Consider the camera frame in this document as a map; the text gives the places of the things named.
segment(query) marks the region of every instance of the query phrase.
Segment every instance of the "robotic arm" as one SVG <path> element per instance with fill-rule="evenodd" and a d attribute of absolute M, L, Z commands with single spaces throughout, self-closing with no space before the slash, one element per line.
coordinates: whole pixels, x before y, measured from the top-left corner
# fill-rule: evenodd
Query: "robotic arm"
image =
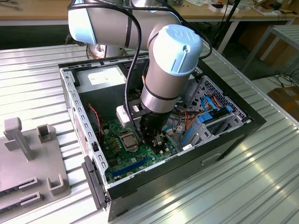
<path fill-rule="evenodd" d="M 99 1 L 83 1 L 72 3 L 90 7 L 71 8 L 69 11 L 69 28 L 75 40 L 136 48 L 138 29 L 131 18 L 110 8 L 92 7 Z M 144 140 L 158 146 L 161 144 L 161 129 L 198 63 L 202 40 L 193 30 L 181 26 L 177 16 L 171 12 L 133 10 L 132 14 L 141 27 L 140 48 L 149 51 L 149 69 L 138 102 L 138 110 L 143 113 L 139 113 L 142 116 L 132 125 L 139 126 Z M 117 108 L 118 118 L 124 126 L 127 124 L 122 116 L 125 112 L 128 110 L 123 106 Z"/>

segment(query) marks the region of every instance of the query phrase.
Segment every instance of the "white label sticker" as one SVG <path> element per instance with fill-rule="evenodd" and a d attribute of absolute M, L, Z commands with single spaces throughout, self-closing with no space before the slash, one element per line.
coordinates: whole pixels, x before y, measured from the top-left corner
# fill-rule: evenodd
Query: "white label sticker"
<path fill-rule="evenodd" d="M 185 147 L 183 147 L 183 150 L 187 150 L 187 149 L 189 149 L 189 148 L 191 148 L 192 147 L 192 145 L 191 144 L 189 144 L 189 145 L 186 145 Z"/>
<path fill-rule="evenodd" d="M 92 85 L 98 85 L 102 83 L 120 85 L 125 83 L 125 77 L 117 70 L 116 67 L 101 68 L 101 70 L 98 72 L 90 73 L 88 78 Z"/>
<path fill-rule="evenodd" d="M 289 95 L 289 96 L 295 96 L 296 93 L 293 90 L 285 90 L 285 92 Z"/>
<path fill-rule="evenodd" d="M 178 126 L 178 127 L 177 127 L 177 130 L 178 130 L 179 132 L 181 132 L 181 131 L 183 130 L 183 127 L 182 127 L 182 126 Z"/>

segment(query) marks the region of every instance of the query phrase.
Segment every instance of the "capacitor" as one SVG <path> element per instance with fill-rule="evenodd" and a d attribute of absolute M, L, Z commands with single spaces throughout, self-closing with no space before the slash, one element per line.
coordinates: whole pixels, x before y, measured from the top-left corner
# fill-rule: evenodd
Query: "capacitor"
<path fill-rule="evenodd" d="M 130 176 L 130 175 L 132 175 L 132 174 L 134 174 L 132 171 L 127 172 L 127 176 Z"/>

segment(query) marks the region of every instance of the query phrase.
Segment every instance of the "cardboard box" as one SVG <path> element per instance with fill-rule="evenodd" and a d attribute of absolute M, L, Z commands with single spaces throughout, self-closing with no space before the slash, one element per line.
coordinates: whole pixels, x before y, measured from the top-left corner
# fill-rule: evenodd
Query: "cardboard box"
<path fill-rule="evenodd" d="M 268 96 L 299 121 L 299 87 L 277 88 L 268 92 Z"/>

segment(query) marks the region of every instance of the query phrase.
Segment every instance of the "red wire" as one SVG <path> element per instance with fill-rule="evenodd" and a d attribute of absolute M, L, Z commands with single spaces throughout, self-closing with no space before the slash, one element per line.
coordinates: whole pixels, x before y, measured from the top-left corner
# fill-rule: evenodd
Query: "red wire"
<path fill-rule="evenodd" d="M 185 118 L 185 131 L 187 131 L 187 127 L 188 127 L 188 124 L 189 124 L 189 115 L 188 115 L 187 111 L 186 111 L 186 115 L 187 115 L 187 117 Z"/>
<path fill-rule="evenodd" d="M 101 124 L 100 124 L 100 119 L 99 119 L 99 116 L 101 116 L 101 115 L 98 115 L 98 113 L 95 111 L 95 109 L 92 106 L 88 105 L 88 107 L 90 109 L 92 109 L 92 111 L 94 112 L 95 116 L 97 117 L 98 125 L 99 125 L 99 136 L 101 136 Z"/>

